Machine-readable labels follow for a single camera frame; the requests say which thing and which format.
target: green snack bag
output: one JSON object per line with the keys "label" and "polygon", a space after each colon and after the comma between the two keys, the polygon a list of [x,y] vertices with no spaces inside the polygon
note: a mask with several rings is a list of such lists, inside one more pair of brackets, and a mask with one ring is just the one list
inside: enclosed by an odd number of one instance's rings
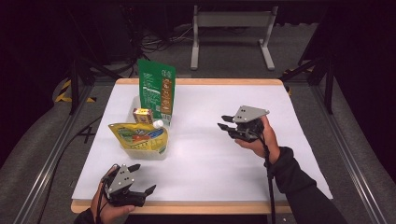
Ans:
{"label": "green snack bag", "polygon": [[139,93],[142,108],[151,109],[154,119],[172,118],[175,95],[175,67],[138,60]]}

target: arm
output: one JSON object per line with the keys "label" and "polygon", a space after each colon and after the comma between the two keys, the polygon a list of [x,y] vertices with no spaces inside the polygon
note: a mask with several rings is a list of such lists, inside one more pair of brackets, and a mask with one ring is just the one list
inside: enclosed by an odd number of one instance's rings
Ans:
{"label": "arm", "polygon": [[95,222],[93,221],[93,214],[91,212],[91,208],[88,208],[87,210],[78,214],[74,221],[74,224],[95,224]]}
{"label": "arm", "polygon": [[297,223],[347,223],[334,204],[317,188],[317,182],[301,170],[293,151],[280,148],[280,156],[271,166],[281,193],[286,194]]}
{"label": "arm", "polygon": [[[266,116],[262,117],[264,141],[270,151],[270,171],[281,193],[285,193],[290,208],[298,223],[347,223],[332,202],[317,188],[317,182],[301,170],[293,151],[288,147],[279,147],[274,130]],[[252,143],[236,139],[241,147],[251,149],[264,158],[262,143]]]}

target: yellow snack bag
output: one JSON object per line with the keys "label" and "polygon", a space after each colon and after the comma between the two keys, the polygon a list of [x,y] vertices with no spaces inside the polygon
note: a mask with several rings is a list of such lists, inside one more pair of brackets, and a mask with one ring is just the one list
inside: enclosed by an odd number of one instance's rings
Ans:
{"label": "yellow snack bag", "polygon": [[108,127],[131,157],[162,160],[168,141],[168,131],[156,122],[154,124],[114,123],[109,124]]}

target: human hand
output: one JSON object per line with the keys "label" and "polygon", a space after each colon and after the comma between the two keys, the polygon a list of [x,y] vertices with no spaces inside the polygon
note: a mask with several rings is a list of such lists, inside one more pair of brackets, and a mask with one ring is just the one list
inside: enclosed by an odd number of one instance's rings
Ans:
{"label": "human hand", "polygon": [[[264,131],[262,132],[264,136],[265,145],[268,146],[270,151],[269,161],[274,164],[279,158],[280,149],[277,145],[276,135],[274,129],[271,127],[270,122],[266,116],[261,117],[262,124],[264,125]],[[264,147],[262,146],[262,142],[257,139],[254,142],[245,142],[241,139],[235,139],[235,143],[240,147],[251,149],[256,155],[260,157],[265,157]]]}
{"label": "human hand", "polygon": [[[113,172],[116,168],[113,166],[107,174],[110,174]],[[100,218],[102,219],[102,222],[104,224],[109,224],[114,221],[117,217],[122,217],[128,215],[130,212],[134,211],[134,206],[133,205],[125,205],[125,206],[120,206],[120,207],[115,207],[107,202],[107,199],[105,195],[100,195],[101,194],[101,189],[102,189],[103,183],[99,184],[98,190],[96,191],[95,195],[93,196],[92,203],[91,203],[91,212],[93,214],[93,220],[96,222],[96,215],[97,215],[97,207],[99,204],[99,200],[101,201],[101,212],[100,212]]]}

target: sleeve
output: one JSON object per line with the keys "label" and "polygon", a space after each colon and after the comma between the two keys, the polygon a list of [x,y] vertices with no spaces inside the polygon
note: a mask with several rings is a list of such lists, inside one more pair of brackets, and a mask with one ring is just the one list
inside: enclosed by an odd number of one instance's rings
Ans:
{"label": "sleeve", "polygon": [[95,221],[93,220],[93,214],[91,212],[91,209],[88,208],[84,212],[78,214],[76,217],[74,224],[95,224]]}
{"label": "sleeve", "polygon": [[318,189],[317,182],[301,170],[289,147],[281,147],[279,159],[271,165],[281,193],[286,194],[297,223],[347,223],[334,204]]}

